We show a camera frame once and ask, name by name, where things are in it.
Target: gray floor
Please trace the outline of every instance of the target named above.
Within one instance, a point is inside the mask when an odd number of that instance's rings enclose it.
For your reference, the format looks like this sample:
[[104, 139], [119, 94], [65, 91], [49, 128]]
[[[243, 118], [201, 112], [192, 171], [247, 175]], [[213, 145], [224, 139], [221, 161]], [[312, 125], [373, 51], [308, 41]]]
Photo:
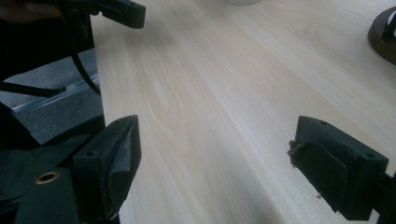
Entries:
[[[79, 57], [88, 74], [96, 76], [94, 49], [80, 53]], [[84, 83], [71, 58], [47, 64], [6, 81], [49, 89], [73, 87], [76, 83]], [[17, 111], [15, 117], [39, 143], [44, 143], [59, 133], [103, 114], [100, 96], [86, 85], [79, 87], [77, 91], [68, 91], [64, 96], [46, 99], [0, 91], [0, 101]]]

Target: table surface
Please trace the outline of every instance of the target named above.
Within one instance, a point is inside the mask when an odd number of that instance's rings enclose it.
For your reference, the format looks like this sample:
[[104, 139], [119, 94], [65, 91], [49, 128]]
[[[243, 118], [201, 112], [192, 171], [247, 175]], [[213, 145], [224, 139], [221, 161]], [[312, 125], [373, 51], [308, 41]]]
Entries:
[[396, 66], [367, 39], [393, 0], [137, 3], [142, 30], [92, 19], [106, 123], [140, 122], [122, 223], [348, 223], [290, 165], [301, 115], [396, 171]]

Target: white object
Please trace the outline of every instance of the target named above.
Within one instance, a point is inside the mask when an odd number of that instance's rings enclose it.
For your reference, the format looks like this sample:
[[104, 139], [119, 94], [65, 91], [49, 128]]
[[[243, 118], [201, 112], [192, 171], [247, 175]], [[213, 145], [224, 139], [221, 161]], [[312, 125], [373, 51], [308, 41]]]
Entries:
[[389, 19], [388, 19], [388, 25], [392, 21], [393, 17], [395, 16], [396, 11], [394, 11], [392, 14], [390, 14]]
[[258, 3], [260, 0], [228, 0], [228, 2], [236, 6], [247, 6]]

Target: human hand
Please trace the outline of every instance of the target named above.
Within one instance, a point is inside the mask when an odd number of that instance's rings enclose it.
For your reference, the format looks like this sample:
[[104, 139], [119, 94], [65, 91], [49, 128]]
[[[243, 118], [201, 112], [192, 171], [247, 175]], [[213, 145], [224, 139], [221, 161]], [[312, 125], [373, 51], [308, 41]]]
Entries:
[[3, 21], [27, 23], [61, 16], [61, 11], [52, 3], [0, 0], [0, 20]]

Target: light wood grain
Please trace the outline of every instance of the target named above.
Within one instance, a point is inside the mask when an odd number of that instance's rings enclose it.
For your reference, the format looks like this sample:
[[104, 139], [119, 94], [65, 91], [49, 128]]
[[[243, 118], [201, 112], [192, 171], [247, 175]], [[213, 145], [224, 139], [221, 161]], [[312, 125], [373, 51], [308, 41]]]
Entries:
[[138, 3], [142, 30], [92, 21], [106, 122], [140, 120], [143, 158], [122, 223], [348, 223], [290, 165], [300, 115], [396, 170], [396, 66], [367, 40], [393, 1]]

